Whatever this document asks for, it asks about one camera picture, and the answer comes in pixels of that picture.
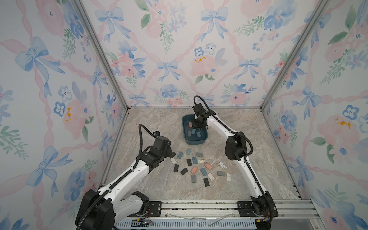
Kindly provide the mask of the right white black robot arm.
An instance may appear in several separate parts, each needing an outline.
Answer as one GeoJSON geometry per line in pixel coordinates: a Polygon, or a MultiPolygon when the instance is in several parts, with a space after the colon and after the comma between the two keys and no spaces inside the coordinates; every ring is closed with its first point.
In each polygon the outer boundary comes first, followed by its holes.
{"type": "Polygon", "coordinates": [[[251,191],[251,210],[256,216],[263,217],[260,223],[271,223],[278,215],[278,211],[271,194],[263,186],[250,163],[249,156],[254,152],[252,143],[243,132],[230,128],[217,117],[201,96],[194,96],[193,101],[195,114],[192,120],[193,127],[205,129],[211,127],[226,140],[225,155],[237,165],[251,191]]]}

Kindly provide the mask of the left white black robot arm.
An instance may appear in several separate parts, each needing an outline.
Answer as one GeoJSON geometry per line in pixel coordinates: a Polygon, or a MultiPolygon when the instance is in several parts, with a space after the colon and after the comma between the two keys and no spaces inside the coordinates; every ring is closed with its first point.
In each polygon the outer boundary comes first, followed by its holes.
{"type": "Polygon", "coordinates": [[[154,143],[143,148],[142,130],[148,129],[140,124],[139,154],[132,165],[120,176],[97,191],[88,190],[82,198],[75,220],[78,230],[112,230],[115,224],[131,215],[142,217],[148,214],[149,198],[134,192],[128,198],[124,195],[141,179],[157,168],[166,158],[173,158],[171,141],[160,134],[150,132],[154,143]]]}

